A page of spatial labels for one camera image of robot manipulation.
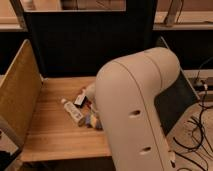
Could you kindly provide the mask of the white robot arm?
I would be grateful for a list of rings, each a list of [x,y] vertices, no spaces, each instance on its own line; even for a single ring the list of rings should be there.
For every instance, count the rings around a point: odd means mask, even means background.
[[[180,63],[155,47],[107,62],[95,79],[95,104],[116,171],[173,171],[154,100],[178,78]]]

